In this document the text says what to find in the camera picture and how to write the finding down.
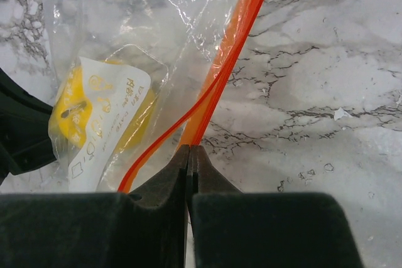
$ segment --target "white marble surface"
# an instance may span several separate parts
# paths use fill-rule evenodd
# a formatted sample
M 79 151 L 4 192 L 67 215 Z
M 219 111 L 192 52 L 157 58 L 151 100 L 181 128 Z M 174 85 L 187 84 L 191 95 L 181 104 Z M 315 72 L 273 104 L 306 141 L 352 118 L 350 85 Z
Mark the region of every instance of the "white marble surface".
M 0 25 L 0 67 L 52 104 L 41 0 L 0 3 Z M 265 0 L 205 134 L 212 162 L 242 191 L 330 193 L 366 267 L 402 267 L 401 54 L 402 0 Z M 51 191 L 51 172 L 0 191 Z

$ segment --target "plastic bag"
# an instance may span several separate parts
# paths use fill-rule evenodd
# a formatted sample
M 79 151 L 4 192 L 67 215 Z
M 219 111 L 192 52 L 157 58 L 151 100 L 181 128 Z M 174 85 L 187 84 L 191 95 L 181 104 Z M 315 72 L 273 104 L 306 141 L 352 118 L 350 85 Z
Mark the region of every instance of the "plastic bag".
M 44 0 L 69 190 L 129 191 L 156 150 L 198 144 L 262 1 Z

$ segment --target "white label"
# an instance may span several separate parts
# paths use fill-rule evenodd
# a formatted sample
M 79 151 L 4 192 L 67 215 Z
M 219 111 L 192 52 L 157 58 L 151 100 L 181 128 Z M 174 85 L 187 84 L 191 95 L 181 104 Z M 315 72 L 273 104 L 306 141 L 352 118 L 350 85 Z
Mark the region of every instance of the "white label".
M 149 75 L 138 68 L 80 60 L 92 113 L 85 127 L 85 144 L 68 166 L 72 192 L 96 190 L 108 159 L 151 85 Z

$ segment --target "black object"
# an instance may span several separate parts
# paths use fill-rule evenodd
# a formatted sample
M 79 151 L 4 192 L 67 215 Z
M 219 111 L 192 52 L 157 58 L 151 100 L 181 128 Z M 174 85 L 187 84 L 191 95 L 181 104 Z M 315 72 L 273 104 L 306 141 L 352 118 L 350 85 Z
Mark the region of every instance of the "black object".
M 330 196 L 242 194 L 203 147 L 182 146 L 129 195 L 0 196 L 0 267 L 362 267 Z
M 48 136 L 52 107 L 14 83 L 0 69 L 0 184 L 55 160 Z

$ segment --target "orange zip strip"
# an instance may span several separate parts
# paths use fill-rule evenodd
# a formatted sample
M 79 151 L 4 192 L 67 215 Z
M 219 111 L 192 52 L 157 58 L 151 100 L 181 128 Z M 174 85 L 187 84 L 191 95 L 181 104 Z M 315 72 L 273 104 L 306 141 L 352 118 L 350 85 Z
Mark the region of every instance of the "orange zip strip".
M 218 54 L 205 79 L 201 97 L 183 117 L 140 155 L 124 175 L 118 191 L 129 193 L 139 169 L 164 141 L 188 119 L 190 120 L 179 145 L 199 144 L 263 1 L 238 0 Z
M 204 136 L 208 123 L 214 113 L 216 105 L 223 93 L 263 1 L 264 0 L 239 0 L 237 2 L 232 20 L 226 29 L 226 35 L 222 40 L 219 52 L 212 64 L 212 68 L 207 75 L 207 79 L 204 83 L 204 90 L 206 90 L 212 83 L 217 75 L 217 71 L 219 72 L 220 69 L 223 69 L 222 73 L 224 73 L 224 75 L 217 84 L 215 92 L 211 94 L 211 98 L 204 102 L 187 122 L 179 146 L 182 144 L 200 144 L 202 136 Z

